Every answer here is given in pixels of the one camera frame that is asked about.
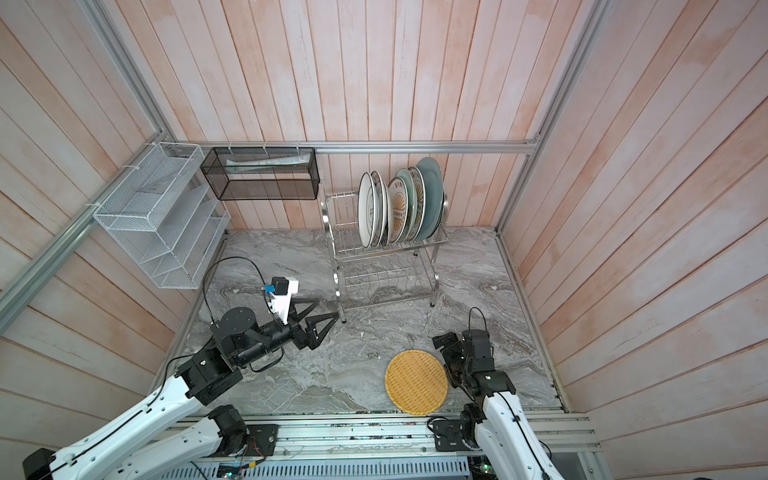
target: wood panel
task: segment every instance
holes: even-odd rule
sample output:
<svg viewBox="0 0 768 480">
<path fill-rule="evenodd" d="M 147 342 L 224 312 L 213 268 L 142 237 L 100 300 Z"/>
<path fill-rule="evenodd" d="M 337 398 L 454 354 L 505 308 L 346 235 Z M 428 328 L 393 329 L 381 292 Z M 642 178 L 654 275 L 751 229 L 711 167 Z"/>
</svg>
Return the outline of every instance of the wood panel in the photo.
<svg viewBox="0 0 768 480">
<path fill-rule="evenodd" d="M 107 2 L 174 133 L 190 141 L 525 139 L 540 128 L 593 3 Z M 217 72 L 222 88 L 212 87 Z M 352 190 L 370 169 L 389 179 L 421 157 L 322 156 L 322 192 Z M 457 206 L 450 223 L 498 221 L 518 157 L 436 158 Z M 230 206 L 235 228 L 321 224 L 314 202 Z"/>
<path fill-rule="evenodd" d="M 768 458 L 766 21 L 765 1 L 614 5 L 502 233 L 615 478 Z"/>
<path fill-rule="evenodd" d="M 135 6 L 132 14 L 145 15 Z M 200 25 L 199 11 L 185 14 Z M 129 51 L 151 51 L 151 37 L 138 37 Z M 209 38 L 193 41 L 194 59 L 218 58 Z M 165 52 L 154 49 L 149 63 L 161 61 Z M 137 64 L 151 70 L 143 55 Z M 161 110 L 173 112 L 179 97 L 147 81 Z M 175 115 L 170 122 L 181 131 Z M 193 122 L 183 125 L 193 131 Z M 0 131 L 4 289 L 155 131 L 80 4 L 64 0 L 0 6 Z M 77 441 L 146 395 L 188 305 L 156 288 L 103 230 L 86 239 L 0 339 L 5 476 L 17 476 L 39 445 Z"/>
</svg>

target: dish rack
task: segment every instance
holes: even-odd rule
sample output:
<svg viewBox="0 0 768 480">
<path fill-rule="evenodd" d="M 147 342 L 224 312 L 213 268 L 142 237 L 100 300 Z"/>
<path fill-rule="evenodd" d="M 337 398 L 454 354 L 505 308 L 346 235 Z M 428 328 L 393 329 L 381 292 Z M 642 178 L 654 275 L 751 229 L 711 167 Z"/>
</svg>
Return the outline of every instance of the dish rack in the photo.
<svg viewBox="0 0 768 480">
<path fill-rule="evenodd" d="M 229 213 L 190 181 L 199 145 L 157 144 L 96 210 L 96 221 L 160 288 L 196 289 Z"/>
<path fill-rule="evenodd" d="M 344 310 L 368 306 L 424 298 L 431 298 L 434 306 L 440 287 L 435 262 L 440 246 L 449 241 L 442 222 L 426 240 L 364 248 L 357 194 L 330 194 L 320 203 L 342 321 Z"/>
</svg>

